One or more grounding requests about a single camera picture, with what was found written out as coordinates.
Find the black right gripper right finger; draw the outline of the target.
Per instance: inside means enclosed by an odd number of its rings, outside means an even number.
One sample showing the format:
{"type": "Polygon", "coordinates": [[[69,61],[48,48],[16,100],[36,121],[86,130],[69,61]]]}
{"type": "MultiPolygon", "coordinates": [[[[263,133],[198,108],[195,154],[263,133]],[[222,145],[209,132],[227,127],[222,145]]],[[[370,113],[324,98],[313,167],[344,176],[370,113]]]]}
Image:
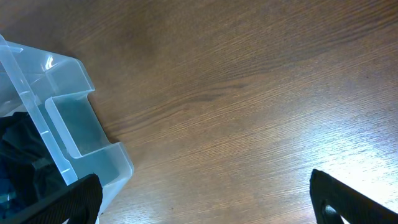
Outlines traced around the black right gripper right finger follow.
{"type": "Polygon", "coordinates": [[[310,198],[317,223],[397,223],[397,213],[314,169],[310,198]]]}

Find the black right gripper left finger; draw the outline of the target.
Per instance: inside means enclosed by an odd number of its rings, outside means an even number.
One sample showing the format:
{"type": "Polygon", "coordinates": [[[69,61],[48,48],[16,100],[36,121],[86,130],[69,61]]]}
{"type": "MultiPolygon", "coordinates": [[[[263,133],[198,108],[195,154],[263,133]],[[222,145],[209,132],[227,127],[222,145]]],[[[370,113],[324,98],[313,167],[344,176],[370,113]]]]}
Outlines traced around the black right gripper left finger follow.
{"type": "Polygon", "coordinates": [[[89,174],[53,195],[23,209],[1,223],[89,223],[95,224],[103,199],[96,174],[89,174]]]}

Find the dark navy garment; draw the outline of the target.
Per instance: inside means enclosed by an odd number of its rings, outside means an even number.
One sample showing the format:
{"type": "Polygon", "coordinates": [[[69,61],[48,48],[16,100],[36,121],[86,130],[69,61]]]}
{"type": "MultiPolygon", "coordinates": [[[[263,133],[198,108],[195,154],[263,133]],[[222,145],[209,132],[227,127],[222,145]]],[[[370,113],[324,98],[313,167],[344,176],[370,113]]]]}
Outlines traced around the dark navy garment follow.
{"type": "Polygon", "coordinates": [[[1,118],[1,163],[15,188],[19,211],[66,186],[26,112],[1,118]]]}

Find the teal blue garment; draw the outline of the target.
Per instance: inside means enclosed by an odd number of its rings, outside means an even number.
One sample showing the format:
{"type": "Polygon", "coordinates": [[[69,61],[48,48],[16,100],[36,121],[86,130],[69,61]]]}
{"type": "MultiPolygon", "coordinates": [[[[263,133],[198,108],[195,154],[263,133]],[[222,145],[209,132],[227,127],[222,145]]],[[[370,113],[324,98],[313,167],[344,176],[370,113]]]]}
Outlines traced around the teal blue garment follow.
{"type": "Polygon", "coordinates": [[[7,219],[18,213],[20,206],[16,198],[15,188],[9,178],[7,169],[1,163],[1,219],[7,219]]]}

